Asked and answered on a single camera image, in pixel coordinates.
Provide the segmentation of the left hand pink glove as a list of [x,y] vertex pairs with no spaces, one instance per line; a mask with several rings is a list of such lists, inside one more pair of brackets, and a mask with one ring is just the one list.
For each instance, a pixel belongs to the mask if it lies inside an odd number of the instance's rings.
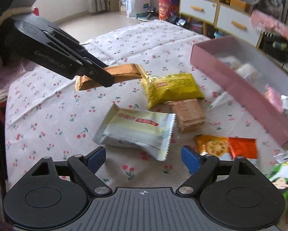
[[34,62],[18,56],[11,58],[7,64],[4,64],[0,56],[0,89],[6,87],[23,69],[33,71],[35,66],[36,64]]

